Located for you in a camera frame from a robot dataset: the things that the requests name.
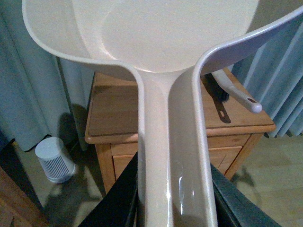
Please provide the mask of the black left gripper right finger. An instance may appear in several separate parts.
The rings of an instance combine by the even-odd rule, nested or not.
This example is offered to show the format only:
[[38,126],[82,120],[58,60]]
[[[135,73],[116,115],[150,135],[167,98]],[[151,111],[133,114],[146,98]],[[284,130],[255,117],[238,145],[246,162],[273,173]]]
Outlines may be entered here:
[[218,226],[278,227],[270,216],[252,203],[215,166],[211,165]]

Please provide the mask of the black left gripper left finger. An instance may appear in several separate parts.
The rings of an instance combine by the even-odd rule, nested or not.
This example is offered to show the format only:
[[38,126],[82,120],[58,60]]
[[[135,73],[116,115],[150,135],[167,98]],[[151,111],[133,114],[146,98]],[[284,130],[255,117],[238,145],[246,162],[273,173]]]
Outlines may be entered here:
[[80,227],[132,227],[138,202],[138,157],[133,156],[102,201],[79,224]]

